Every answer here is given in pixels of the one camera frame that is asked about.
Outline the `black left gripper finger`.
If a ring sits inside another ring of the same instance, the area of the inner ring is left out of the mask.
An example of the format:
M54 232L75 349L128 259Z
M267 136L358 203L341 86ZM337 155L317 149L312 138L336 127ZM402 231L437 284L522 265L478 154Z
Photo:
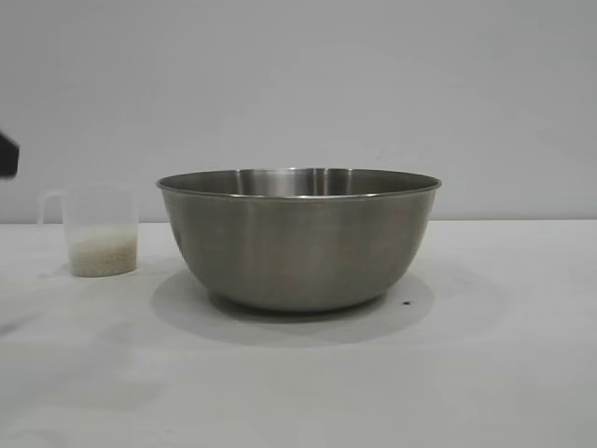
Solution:
M19 144L4 132L0 132L1 179L13 179L16 177L19 171L20 154Z

